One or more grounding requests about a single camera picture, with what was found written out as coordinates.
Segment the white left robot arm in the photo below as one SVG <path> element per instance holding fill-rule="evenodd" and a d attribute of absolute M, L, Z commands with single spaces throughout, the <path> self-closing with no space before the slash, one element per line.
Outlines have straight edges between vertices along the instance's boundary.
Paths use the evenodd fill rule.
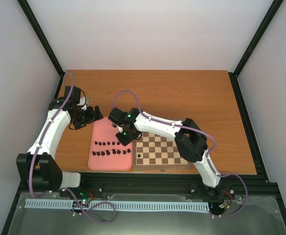
<path fill-rule="evenodd" d="M 50 103 L 46 122 L 35 143 L 26 153 L 16 158 L 22 183 L 34 191 L 54 191 L 71 188 L 77 197 L 87 194 L 88 184 L 81 174 L 62 171 L 55 161 L 55 153 L 67 126 L 73 124 L 74 130 L 103 119 L 98 106 L 80 106 L 77 100 L 56 99 Z"/>

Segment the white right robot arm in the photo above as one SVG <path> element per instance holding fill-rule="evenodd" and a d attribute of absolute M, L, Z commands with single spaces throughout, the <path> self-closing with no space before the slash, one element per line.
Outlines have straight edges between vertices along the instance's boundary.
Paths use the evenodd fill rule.
<path fill-rule="evenodd" d="M 108 120 L 114 128 L 118 128 L 116 138 L 124 146 L 138 140 L 143 132 L 175 142 L 180 156 L 194 164 L 199 172 L 207 194 L 216 197 L 221 193 L 223 181 L 210 157 L 216 143 L 209 149 L 207 138 L 211 136 L 201 131 L 192 119 L 168 120 L 153 116 L 140 108 L 124 112 L 115 107 L 110 111 Z"/>

